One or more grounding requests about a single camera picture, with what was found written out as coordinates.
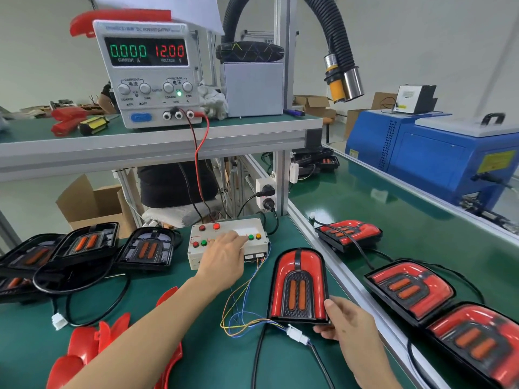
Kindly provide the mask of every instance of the marker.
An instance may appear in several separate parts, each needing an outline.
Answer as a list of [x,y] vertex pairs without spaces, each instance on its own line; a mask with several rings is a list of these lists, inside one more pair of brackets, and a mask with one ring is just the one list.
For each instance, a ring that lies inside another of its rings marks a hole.
[[305,115],[305,113],[300,110],[292,110],[292,109],[284,109],[283,113],[286,115],[291,115],[291,116],[296,116],[296,117],[303,117]]

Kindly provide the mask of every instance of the cardboard box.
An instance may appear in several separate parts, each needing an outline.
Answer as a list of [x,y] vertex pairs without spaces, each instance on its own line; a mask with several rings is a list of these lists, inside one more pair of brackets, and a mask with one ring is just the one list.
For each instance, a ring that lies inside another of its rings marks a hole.
[[371,104],[371,110],[392,110],[396,101],[396,93],[375,93],[375,95],[373,96],[373,103]]
[[293,105],[302,106],[302,111],[312,116],[335,119],[337,112],[330,109],[330,99],[323,95],[295,95]]
[[349,110],[346,115],[346,130],[344,131],[344,140],[347,140],[351,134],[351,131],[354,129],[355,122],[359,118],[360,112],[363,112],[369,109],[352,109]]
[[[135,183],[133,171],[128,179],[130,184],[132,180]],[[137,229],[132,209],[126,202],[120,185],[95,190],[87,176],[82,175],[61,193],[56,204],[73,230],[102,222],[119,222],[119,237],[123,239]]]

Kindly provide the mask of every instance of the hand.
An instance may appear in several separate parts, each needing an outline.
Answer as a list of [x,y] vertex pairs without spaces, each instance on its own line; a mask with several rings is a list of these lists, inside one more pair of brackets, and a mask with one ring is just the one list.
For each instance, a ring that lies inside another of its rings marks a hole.
[[247,236],[235,231],[222,234],[210,241],[195,277],[203,279],[218,294],[232,285],[243,274],[243,244]]
[[314,326],[316,333],[337,340],[342,355],[362,389],[400,388],[370,313],[336,296],[324,301],[332,325]]

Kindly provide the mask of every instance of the person's left hand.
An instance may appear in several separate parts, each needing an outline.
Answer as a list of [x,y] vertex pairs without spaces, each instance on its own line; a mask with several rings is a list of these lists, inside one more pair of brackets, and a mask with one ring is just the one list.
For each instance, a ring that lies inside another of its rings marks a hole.
[[247,236],[238,236],[235,231],[222,234],[209,242],[195,277],[217,293],[232,287],[243,274],[243,245]]

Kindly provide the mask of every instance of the black handle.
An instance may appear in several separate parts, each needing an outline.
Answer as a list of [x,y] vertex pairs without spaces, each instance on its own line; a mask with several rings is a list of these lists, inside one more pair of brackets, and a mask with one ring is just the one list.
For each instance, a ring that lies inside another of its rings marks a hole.
[[483,117],[483,120],[481,120],[481,125],[488,125],[488,123],[490,123],[490,120],[494,117],[497,117],[495,124],[502,124],[505,116],[505,113],[489,113],[485,117]]

